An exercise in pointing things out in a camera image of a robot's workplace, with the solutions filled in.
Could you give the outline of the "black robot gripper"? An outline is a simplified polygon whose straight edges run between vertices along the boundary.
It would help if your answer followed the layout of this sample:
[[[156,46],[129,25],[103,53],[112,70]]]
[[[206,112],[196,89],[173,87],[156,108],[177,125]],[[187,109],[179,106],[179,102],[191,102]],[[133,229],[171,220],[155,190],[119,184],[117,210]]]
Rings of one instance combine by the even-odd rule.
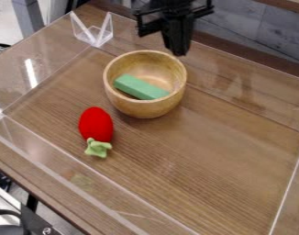
[[[149,0],[132,11],[137,34],[144,37],[160,31],[165,48],[173,55],[185,56],[195,20],[214,12],[214,0]]]

